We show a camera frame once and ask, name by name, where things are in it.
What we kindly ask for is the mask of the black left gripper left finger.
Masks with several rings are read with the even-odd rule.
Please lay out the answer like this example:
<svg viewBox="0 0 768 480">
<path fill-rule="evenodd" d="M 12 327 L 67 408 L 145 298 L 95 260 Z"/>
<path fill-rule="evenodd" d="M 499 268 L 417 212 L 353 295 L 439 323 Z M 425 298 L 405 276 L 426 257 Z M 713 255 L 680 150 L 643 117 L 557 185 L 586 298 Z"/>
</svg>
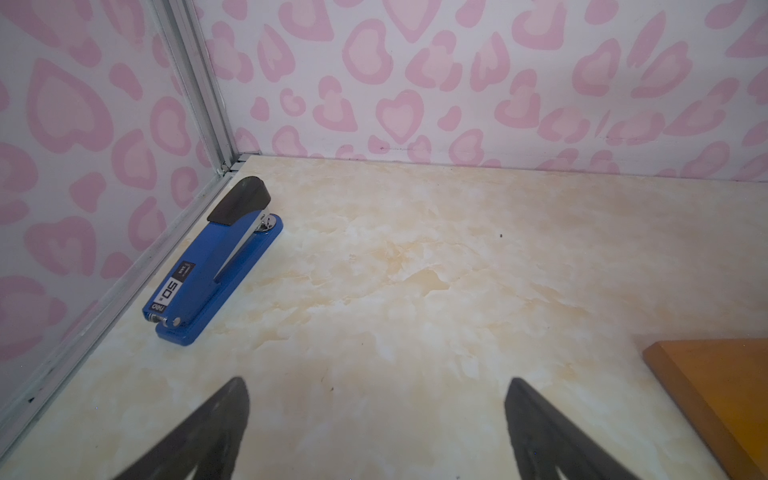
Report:
<svg viewBox="0 0 768 480">
<path fill-rule="evenodd" d="M 246 383 L 230 379 L 119 479 L 230 479 L 250 413 Z"/>
</svg>

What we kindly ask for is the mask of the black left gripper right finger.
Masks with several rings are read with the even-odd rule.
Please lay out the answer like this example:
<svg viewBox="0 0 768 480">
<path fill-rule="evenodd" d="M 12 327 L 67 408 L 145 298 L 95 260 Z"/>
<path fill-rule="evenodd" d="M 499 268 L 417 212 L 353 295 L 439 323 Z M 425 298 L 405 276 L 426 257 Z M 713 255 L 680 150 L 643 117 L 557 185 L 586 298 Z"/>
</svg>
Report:
<svg viewBox="0 0 768 480">
<path fill-rule="evenodd" d="M 636 477 L 524 379 L 511 380 L 504 410 L 522 479 Z"/>
</svg>

